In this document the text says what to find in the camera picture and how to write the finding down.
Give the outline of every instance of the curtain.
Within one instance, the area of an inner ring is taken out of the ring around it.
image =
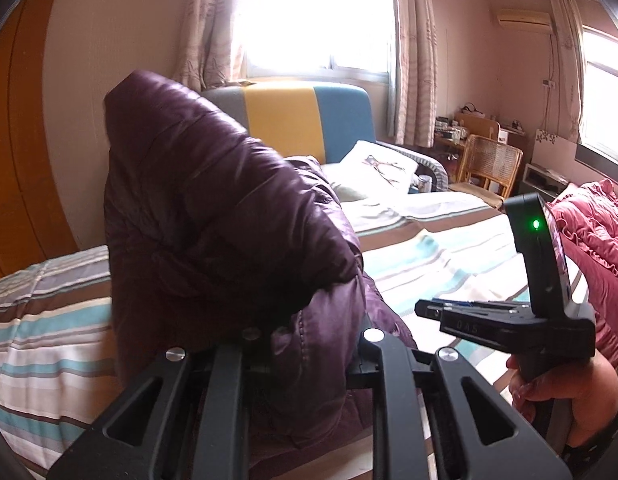
[[[200,92],[240,77],[243,50],[233,41],[240,0],[189,0],[176,81]]]
[[[431,0],[395,0],[395,65],[389,134],[397,144],[431,146],[436,119],[436,29]]]
[[[560,63],[562,91],[565,92],[570,127],[567,133],[557,132],[571,142],[578,142],[582,121],[585,56],[582,40],[582,18],[576,0],[549,0],[551,2]]]

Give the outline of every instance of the striped bedsheet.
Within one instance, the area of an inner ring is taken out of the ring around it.
[[[454,346],[506,396],[506,355],[440,333],[413,306],[433,296],[526,300],[524,263],[505,216],[484,207],[439,213],[419,220],[388,213],[384,226],[372,226],[371,216],[362,222],[365,270],[420,349]],[[569,262],[569,269],[574,296],[586,294],[576,266]],[[114,356],[106,247],[0,280],[0,430],[37,476],[119,393]],[[326,469],[310,463],[284,476],[353,478],[371,468],[371,438],[351,446],[319,459],[331,461]]]
[[[378,218],[387,219],[387,215]],[[449,229],[450,221],[458,226]],[[507,389],[511,375],[505,366],[508,355],[444,334],[437,321],[413,313],[417,300],[434,297],[529,301],[524,261],[516,253],[507,217],[480,208],[420,221],[394,219],[389,229],[379,224],[359,234],[363,248],[375,247],[364,253],[365,270],[387,304],[406,322],[419,349],[456,348],[511,403]],[[574,299],[585,301],[585,278],[571,260],[567,266]],[[433,470],[429,428],[425,427],[424,433]],[[371,474],[366,473],[372,469],[372,459],[372,437],[368,436],[276,480],[371,480]]]
[[[0,430],[35,476],[118,395],[108,252],[0,280]]]

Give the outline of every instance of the headboard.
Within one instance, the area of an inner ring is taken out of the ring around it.
[[[262,82],[202,92],[282,156],[340,162],[357,140],[375,142],[369,96],[352,85]]]

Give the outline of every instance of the wristband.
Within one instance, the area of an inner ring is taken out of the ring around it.
[[[565,446],[563,460],[576,478],[598,460],[618,434],[618,413],[599,434],[580,447]]]

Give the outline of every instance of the sunlight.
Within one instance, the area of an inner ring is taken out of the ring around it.
[[[249,62],[281,72],[387,72],[391,0],[243,0]]]
[[[587,72],[582,136],[618,156],[618,41],[585,31]]]

